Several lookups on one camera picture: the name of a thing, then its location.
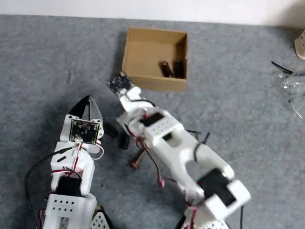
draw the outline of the circuit board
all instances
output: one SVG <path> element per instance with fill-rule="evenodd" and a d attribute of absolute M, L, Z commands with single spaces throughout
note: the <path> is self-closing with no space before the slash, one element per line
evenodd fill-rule
<path fill-rule="evenodd" d="M 83 143 L 96 144 L 100 124 L 85 120 L 75 120 L 71 122 L 69 141 L 75 142 L 77 138 Z"/>
<path fill-rule="evenodd" d="M 125 95 L 126 92 L 134 87 L 134 83 L 123 72 L 120 72 L 120 74 L 111 78 L 110 81 L 106 82 L 106 85 L 116 94 L 117 97 Z"/>

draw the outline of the white wall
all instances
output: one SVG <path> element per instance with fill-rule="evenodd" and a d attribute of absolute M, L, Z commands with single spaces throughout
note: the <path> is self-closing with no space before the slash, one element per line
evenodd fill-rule
<path fill-rule="evenodd" d="M 0 14 L 203 21 L 305 28 L 305 0 L 0 0 Z"/>

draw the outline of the electronic component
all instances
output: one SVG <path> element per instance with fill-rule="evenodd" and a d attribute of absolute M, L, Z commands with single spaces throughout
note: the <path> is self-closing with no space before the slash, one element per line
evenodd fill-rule
<path fill-rule="evenodd" d="M 81 187 L 81 179 L 72 178 L 72 177 L 61 177 L 58 182 L 56 194 L 73 196 L 73 197 L 82 197 L 80 187 Z"/>
<path fill-rule="evenodd" d="M 205 199 L 216 194 L 227 207 L 236 201 L 235 197 L 227 188 L 229 183 L 228 179 L 217 168 L 211 170 L 198 181 L 199 186 L 204 190 Z"/>
<path fill-rule="evenodd" d="M 160 68 L 161 68 L 161 72 L 164 77 L 167 77 L 167 78 L 173 77 L 173 72 L 171 71 L 171 68 L 168 65 L 167 61 L 160 62 Z"/>
<path fill-rule="evenodd" d="M 126 134 L 126 132 L 122 132 L 119 147 L 121 149 L 128 149 L 129 142 L 130 142 L 130 136 Z"/>
<path fill-rule="evenodd" d="M 106 85 L 116 94 L 117 97 L 125 95 L 126 92 L 134 87 L 134 83 L 123 72 L 120 72 L 120 74 L 106 82 Z"/>
<path fill-rule="evenodd" d="M 71 122 L 69 141 L 82 139 L 83 143 L 96 144 L 100 124 L 85 120 L 73 119 Z"/>
<path fill-rule="evenodd" d="M 179 78 L 179 79 L 184 78 L 184 64 L 182 61 L 180 61 L 180 60 L 174 61 L 173 73 L 176 78 Z"/>
<path fill-rule="evenodd" d="M 164 118 L 163 114 L 157 112 L 149 116 L 148 118 L 141 120 L 140 122 L 143 123 L 144 126 L 149 127 L 163 118 Z"/>
<path fill-rule="evenodd" d="M 105 134 L 109 135 L 111 138 L 116 138 L 118 135 L 118 130 L 108 122 L 104 122 Z"/>

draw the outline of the gray carpet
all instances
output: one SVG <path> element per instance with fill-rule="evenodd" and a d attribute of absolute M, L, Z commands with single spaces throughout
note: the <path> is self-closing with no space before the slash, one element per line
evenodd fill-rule
<path fill-rule="evenodd" d="M 208 145 L 234 168 L 252 194 L 244 228 L 299 228 L 305 224 L 305 128 L 279 90 L 273 60 L 305 70 L 293 48 L 300 31 L 277 27 L 0 16 L 0 228 L 31 228 L 23 179 L 52 152 L 69 109 L 92 94 L 104 119 L 122 109 L 104 81 L 120 70 L 128 26 L 189 34 L 186 92 L 143 95 L 189 129 L 211 131 Z M 161 189 L 148 157 L 132 170 L 136 148 L 105 137 L 91 192 L 120 229 L 173 229 L 184 211 L 173 184 Z M 162 173 L 169 175 L 158 159 Z M 190 167 L 194 177 L 202 171 Z M 31 177 L 35 209 L 50 190 L 45 163 Z M 228 219 L 239 228 L 239 213 Z"/>

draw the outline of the bolt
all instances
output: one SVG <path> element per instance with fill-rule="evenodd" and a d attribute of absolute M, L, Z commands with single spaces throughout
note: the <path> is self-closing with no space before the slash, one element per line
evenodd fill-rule
<path fill-rule="evenodd" d="M 134 169 L 137 169 L 140 166 L 140 161 L 145 153 L 144 149 L 140 149 L 136 157 L 130 162 L 130 166 Z"/>

